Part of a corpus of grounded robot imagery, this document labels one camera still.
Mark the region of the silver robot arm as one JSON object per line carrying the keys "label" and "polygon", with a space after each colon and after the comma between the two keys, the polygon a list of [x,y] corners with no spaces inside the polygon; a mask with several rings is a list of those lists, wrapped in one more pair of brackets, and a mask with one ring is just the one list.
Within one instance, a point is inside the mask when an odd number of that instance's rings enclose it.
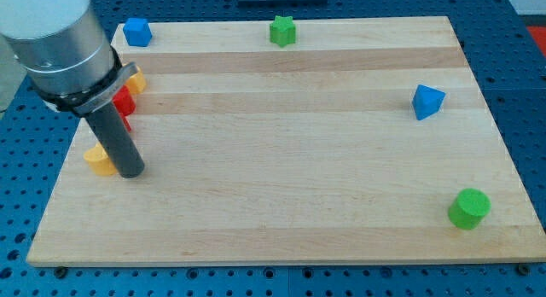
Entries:
{"label": "silver robot arm", "polygon": [[137,73],[120,62],[91,0],[1,0],[1,36],[58,111],[93,113]]}

